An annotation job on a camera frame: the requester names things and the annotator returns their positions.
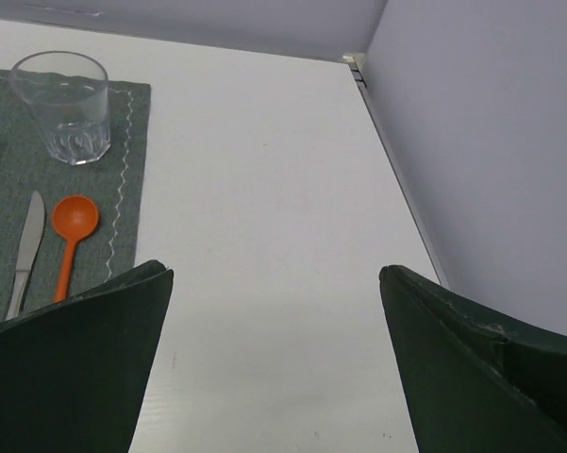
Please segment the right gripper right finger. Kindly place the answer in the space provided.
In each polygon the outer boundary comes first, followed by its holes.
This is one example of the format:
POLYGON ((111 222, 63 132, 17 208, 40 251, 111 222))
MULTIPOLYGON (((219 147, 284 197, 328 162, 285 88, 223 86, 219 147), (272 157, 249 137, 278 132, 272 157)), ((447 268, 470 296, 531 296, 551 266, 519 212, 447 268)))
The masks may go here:
POLYGON ((567 452, 567 336, 401 265, 379 287, 422 452, 567 452))

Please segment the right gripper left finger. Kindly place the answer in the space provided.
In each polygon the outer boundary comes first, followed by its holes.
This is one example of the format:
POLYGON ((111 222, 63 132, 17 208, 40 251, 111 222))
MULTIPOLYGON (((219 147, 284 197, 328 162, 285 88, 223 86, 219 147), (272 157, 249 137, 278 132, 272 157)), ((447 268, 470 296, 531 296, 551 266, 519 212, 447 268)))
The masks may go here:
POLYGON ((126 452, 174 283, 150 260, 0 323, 0 452, 126 452))

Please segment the silver table knife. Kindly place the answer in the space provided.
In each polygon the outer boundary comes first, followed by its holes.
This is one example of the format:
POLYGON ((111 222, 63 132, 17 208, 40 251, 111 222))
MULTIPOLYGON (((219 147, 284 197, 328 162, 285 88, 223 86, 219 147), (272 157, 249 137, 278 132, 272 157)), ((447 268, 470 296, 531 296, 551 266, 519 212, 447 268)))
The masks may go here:
POLYGON ((44 223, 45 205, 43 198, 38 191, 34 191, 31 195, 20 238, 12 293, 5 316, 6 320, 17 317, 21 311, 28 279, 42 241, 44 223))

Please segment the orange plastic spoon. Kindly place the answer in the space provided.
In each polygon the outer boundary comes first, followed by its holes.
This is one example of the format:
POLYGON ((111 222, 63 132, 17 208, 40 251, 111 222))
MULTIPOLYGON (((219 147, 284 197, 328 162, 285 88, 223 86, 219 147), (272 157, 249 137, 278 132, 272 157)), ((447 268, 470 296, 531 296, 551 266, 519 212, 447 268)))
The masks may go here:
POLYGON ((57 203, 52 214, 52 224, 57 234, 66 242, 54 302, 67 297, 77 245, 90 237, 99 224, 99 209, 83 195, 71 195, 57 203))

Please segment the dark grey cloth placemat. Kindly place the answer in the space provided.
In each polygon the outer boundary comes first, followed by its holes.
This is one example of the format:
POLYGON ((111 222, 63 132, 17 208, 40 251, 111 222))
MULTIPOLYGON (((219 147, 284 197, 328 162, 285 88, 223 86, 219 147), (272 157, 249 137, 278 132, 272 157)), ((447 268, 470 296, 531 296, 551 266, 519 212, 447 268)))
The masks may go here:
POLYGON ((0 322, 13 289, 31 195, 51 213, 63 198, 94 201, 100 223, 77 248, 69 293, 80 294, 134 265, 151 104, 148 84, 109 85, 111 147, 99 161, 71 166, 52 159, 24 103, 0 70, 0 322))

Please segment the clear plastic cup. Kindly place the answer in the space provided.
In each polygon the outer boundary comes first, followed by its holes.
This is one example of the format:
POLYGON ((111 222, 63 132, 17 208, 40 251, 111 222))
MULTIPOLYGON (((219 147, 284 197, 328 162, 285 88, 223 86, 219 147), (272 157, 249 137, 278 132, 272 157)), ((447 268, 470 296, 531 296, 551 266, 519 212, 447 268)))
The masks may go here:
POLYGON ((51 158, 84 165, 110 149, 108 73, 96 59, 72 51, 36 53, 11 68, 8 83, 51 158))

